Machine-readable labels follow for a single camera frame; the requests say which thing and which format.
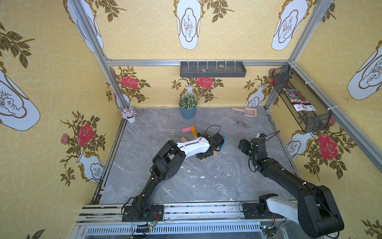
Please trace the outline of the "pink block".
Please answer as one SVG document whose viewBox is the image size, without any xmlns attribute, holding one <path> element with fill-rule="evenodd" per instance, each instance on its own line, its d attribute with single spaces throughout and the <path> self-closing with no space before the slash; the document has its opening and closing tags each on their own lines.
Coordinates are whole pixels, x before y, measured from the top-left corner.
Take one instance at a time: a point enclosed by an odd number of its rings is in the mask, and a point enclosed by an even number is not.
<svg viewBox="0 0 382 239">
<path fill-rule="evenodd" d="M 191 128 L 190 127 L 183 128 L 182 132 L 183 133 L 191 132 Z"/>
</svg>

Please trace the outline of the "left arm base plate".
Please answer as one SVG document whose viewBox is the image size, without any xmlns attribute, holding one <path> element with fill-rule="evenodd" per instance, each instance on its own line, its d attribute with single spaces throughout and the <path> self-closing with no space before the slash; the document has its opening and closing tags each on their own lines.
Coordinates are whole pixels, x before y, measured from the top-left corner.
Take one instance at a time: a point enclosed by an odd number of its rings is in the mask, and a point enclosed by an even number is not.
<svg viewBox="0 0 382 239">
<path fill-rule="evenodd" d="M 164 205 L 152 205 L 146 209 L 125 206 L 122 211 L 122 222 L 160 222 L 164 216 Z"/>
</svg>

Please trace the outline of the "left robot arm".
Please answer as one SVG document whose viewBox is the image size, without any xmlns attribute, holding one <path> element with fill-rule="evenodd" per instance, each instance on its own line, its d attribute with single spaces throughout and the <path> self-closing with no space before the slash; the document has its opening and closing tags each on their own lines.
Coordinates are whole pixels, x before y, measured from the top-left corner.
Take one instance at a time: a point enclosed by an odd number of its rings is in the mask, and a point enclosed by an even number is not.
<svg viewBox="0 0 382 239">
<path fill-rule="evenodd" d="M 150 178 L 142 192 L 134 198 L 133 212 L 141 217 L 148 211 L 158 188 L 177 174 L 185 159 L 192 156 L 205 159 L 219 151 L 223 144 L 224 137 L 219 133 L 212 136 L 199 134 L 197 139 L 180 143 L 167 141 L 152 160 Z"/>
</svg>

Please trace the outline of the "amber orange block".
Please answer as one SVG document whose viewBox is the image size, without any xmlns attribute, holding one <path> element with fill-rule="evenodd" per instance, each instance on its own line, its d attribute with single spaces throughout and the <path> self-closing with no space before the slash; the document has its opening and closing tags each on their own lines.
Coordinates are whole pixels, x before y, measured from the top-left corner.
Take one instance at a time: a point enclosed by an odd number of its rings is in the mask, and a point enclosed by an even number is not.
<svg viewBox="0 0 382 239">
<path fill-rule="evenodd" d="M 196 129 L 194 126 L 190 126 L 190 130 L 192 132 L 193 138 L 196 139 L 198 137 L 198 134 L 196 132 Z"/>
</svg>

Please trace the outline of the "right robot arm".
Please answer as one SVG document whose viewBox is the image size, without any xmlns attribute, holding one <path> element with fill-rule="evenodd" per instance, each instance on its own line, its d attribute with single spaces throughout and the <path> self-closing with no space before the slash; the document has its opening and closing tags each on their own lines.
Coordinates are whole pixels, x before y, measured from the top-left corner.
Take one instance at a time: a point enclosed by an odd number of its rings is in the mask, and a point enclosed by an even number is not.
<svg viewBox="0 0 382 239">
<path fill-rule="evenodd" d="M 309 183 L 268 157 L 266 143 L 261 138 L 242 139 L 238 148 L 249 157 L 257 172 L 278 183 L 296 199 L 292 203 L 271 196 L 266 199 L 270 212 L 299 224 L 313 239 L 344 230 L 343 219 L 328 187 Z"/>
</svg>

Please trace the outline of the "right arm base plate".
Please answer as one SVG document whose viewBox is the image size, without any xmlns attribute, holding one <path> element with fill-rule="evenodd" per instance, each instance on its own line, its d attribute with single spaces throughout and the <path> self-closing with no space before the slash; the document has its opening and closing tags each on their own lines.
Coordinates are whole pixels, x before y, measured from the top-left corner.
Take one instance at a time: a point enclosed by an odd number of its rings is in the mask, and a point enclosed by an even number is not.
<svg viewBox="0 0 382 239">
<path fill-rule="evenodd" d="M 270 212 L 266 205 L 263 203 L 247 203 L 241 202 L 239 204 L 239 211 L 243 213 L 246 220 L 249 219 L 284 219 L 279 214 Z"/>
</svg>

